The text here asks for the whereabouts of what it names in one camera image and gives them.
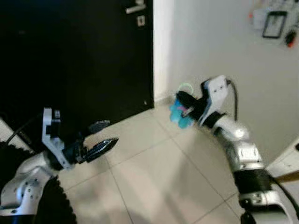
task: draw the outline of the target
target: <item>robotic arm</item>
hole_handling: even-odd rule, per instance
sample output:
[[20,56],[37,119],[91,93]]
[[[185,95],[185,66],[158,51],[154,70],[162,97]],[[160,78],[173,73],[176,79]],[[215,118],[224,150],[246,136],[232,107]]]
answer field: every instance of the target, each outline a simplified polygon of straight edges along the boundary
[[33,223],[46,183],[62,169],[72,169],[76,163],[91,162],[110,150],[118,138],[102,141],[92,149],[83,146],[85,137],[101,131],[109,121],[96,122],[79,132],[76,140],[65,144],[58,137],[59,111],[45,108],[42,142],[49,149],[25,160],[1,193],[0,216],[9,223]]
[[257,147],[250,142],[248,130],[218,112],[228,94],[225,77],[207,80],[201,88],[203,97],[200,99],[183,91],[177,93],[177,100],[184,107],[182,117],[191,117],[199,126],[208,127],[223,146],[239,190],[239,203],[245,209],[241,223],[292,223],[278,192],[271,187],[269,175]]

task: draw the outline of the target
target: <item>black door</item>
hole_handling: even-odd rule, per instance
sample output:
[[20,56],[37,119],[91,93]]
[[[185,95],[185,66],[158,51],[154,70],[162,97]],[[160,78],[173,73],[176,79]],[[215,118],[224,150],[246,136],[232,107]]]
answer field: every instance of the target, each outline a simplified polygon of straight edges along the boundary
[[62,136],[153,107],[152,0],[1,2],[0,115],[13,128],[44,106],[60,109]]

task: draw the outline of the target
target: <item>black cable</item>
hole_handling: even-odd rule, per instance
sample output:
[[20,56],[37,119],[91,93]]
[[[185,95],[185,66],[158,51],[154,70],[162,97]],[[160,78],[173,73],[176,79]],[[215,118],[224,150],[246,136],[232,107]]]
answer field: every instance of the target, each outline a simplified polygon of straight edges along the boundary
[[287,189],[284,188],[284,186],[281,185],[281,183],[279,183],[272,175],[269,174],[269,178],[272,180],[272,182],[274,182],[277,186],[280,187],[280,189],[282,189],[282,191],[284,192],[285,196],[289,199],[289,201],[292,203],[292,206],[294,207],[295,211],[296,211],[296,216],[297,219],[299,220],[299,206],[297,204],[297,202],[295,201],[295,199],[293,198],[293,196],[289,193],[289,191]]
[[29,125],[31,122],[33,122],[35,119],[39,118],[40,116],[42,116],[43,113],[39,113],[38,115],[36,115],[35,117],[32,117],[30,120],[28,120],[25,124],[23,124],[21,127],[19,127],[3,144],[2,146],[2,150],[4,150],[9,142],[18,134],[21,132],[21,130],[23,130],[24,127],[26,127],[27,125]]
[[234,98],[235,98],[235,121],[238,120],[238,107],[239,107],[239,99],[238,99],[238,91],[235,83],[232,80],[227,80],[227,84],[230,85],[234,92]]

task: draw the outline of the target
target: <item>blue object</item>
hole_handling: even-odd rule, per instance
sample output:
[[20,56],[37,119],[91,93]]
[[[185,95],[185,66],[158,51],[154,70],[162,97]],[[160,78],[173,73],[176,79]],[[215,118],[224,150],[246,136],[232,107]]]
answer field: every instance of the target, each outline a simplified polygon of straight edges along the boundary
[[184,112],[184,106],[179,102],[179,100],[175,100],[174,104],[170,106],[170,121],[178,124],[180,128],[187,128],[194,124],[194,121],[189,116],[182,117],[182,113]]

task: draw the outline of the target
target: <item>door handle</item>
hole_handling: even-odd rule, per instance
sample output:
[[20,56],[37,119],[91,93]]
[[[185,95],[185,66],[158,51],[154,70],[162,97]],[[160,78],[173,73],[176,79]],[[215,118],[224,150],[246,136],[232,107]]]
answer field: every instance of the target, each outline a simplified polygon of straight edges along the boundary
[[126,8],[126,14],[136,13],[146,8],[146,5],[144,4],[144,0],[135,0],[135,2],[136,2],[136,6]]

